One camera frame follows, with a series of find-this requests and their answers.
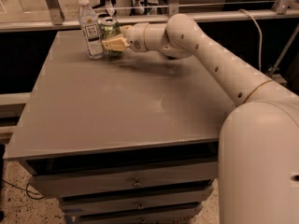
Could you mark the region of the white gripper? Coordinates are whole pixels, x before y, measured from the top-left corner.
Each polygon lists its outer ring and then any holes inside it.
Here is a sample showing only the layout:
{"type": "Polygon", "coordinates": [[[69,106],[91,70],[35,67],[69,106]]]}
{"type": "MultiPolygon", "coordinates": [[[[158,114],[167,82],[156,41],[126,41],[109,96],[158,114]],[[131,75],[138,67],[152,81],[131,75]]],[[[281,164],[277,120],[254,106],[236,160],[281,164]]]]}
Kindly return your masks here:
{"type": "Polygon", "coordinates": [[[137,23],[133,26],[123,25],[120,27],[121,35],[103,39],[103,46],[107,50],[114,51],[126,51],[130,47],[135,52],[148,52],[145,43],[145,31],[148,26],[147,22],[137,23]]]}

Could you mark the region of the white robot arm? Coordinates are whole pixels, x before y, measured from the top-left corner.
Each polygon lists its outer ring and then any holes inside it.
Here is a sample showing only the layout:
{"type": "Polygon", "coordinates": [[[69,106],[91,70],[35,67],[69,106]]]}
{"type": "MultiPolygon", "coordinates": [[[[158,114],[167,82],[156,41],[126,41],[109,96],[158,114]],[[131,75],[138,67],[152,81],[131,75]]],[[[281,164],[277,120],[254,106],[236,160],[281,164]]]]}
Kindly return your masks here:
{"type": "Polygon", "coordinates": [[[235,56],[185,14],[124,26],[105,49],[190,55],[235,109],[221,127],[220,224],[299,224],[299,96],[235,56]]]}

